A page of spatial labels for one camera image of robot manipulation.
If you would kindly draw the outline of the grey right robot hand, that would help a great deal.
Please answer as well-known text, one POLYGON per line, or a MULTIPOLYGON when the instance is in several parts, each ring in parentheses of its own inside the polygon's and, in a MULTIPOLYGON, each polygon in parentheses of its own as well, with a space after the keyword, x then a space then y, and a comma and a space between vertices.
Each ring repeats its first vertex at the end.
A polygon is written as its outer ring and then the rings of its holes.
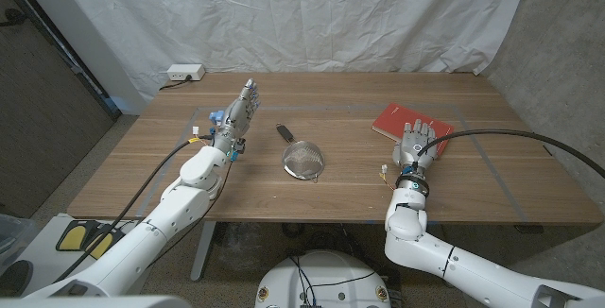
POLYGON ((409 188, 425 197, 429 195, 425 172, 437 157, 437 147, 433 145, 422 154, 420 152, 435 140, 435 130, 421 119, 413 124, 405 123, 403 138, 392 153, 393 161, 401 168, 395 181, 397 188, 409 188))

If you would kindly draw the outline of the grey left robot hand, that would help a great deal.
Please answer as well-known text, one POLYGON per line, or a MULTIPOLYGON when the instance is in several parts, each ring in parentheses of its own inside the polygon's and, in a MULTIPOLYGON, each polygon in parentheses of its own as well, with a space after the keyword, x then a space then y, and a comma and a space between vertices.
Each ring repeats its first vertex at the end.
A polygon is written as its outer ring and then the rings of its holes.
POLYGON ((245 151, 245 133, 251 119, 260 105, 258 86, 250 78, 242 88, 239 96, 223 112, 217 133, 214 135, 213 147, 231 155, 245 151))

